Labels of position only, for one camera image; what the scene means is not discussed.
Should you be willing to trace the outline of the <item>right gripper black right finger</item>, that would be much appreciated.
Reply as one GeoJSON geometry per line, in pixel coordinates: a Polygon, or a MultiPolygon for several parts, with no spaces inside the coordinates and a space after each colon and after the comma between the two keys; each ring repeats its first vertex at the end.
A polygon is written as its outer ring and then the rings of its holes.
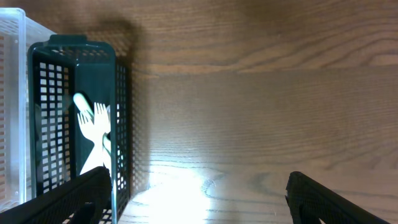
{"type": "Polygon", "coordinates": [[[298,171],[290,173],[286,191],[294,224],[388,224],[298,171]]]}

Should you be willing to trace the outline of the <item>dark green plastic basket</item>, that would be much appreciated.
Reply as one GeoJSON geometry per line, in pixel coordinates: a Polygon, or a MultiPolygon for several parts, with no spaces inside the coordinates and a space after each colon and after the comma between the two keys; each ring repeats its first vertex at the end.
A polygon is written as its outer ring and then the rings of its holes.
{"type": "Polygon", "coordinates": [[[27,53],[32,199],[105,167],[111,197],[98,223],[117,223],[129,201],[131,82],[112,46],[84,35],[52,35],[27,53]],[[111,154],[81,133],[73,96],[109,113],[111,154]]]}

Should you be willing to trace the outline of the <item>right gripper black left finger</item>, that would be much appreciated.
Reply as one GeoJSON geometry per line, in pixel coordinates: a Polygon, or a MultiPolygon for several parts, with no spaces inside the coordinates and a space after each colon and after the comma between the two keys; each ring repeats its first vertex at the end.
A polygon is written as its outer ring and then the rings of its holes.
{"type": "Polygon", "coordinates": [[[83,175],[1,213],[1,223],[98,223],[111,197],[111,178],[105,167],[83,175]]]}

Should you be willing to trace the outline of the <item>pale green plastic fork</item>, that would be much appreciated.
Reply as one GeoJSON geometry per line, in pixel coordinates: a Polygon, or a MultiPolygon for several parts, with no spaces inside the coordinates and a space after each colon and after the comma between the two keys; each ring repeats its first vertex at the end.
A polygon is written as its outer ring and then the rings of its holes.
{"type": "Polygon", "coordinates": [[[108,134],[111,132],[111,123],[105,105],[95,103],[94,109],[92,109],[81,93],[74,94],[73,102],[79,110],[77,118],[83,136],[101,146],[106,153],[111,154],[111,141],[108,138],[108,134]]]}

